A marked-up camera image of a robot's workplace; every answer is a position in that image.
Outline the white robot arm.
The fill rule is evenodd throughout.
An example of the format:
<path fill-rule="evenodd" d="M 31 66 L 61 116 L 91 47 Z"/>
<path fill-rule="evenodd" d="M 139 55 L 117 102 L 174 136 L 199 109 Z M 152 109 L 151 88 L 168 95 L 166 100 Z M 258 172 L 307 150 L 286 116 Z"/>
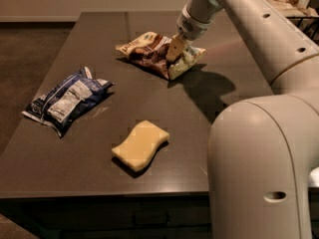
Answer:
<path fill-rule="evenodd" d="M 174 61 L 225 11 L 272 93 L 214 121 L 207 172 L 213 239 L 312 239 L 309 175 L 318 165 L 319 48 L 266 0 L 188 0 Z"/>

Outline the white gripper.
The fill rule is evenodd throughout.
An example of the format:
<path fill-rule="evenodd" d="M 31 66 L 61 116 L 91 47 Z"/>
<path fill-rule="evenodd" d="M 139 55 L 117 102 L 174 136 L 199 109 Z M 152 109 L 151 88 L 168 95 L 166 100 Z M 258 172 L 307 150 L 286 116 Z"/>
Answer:
<path fill-rule="evenodd" d="M 178 34 L 171 38 L 166 59 L 171 63 L 174 62 L 184 49 L 185 54 L 194 56 L 194 47 L 190 42 L 186 43 L 183 37 L 189 41 L 194 41 L 203 35 L 209 24 L 209 12 L 207 9 L 184 6 L 176 21 Z"/>

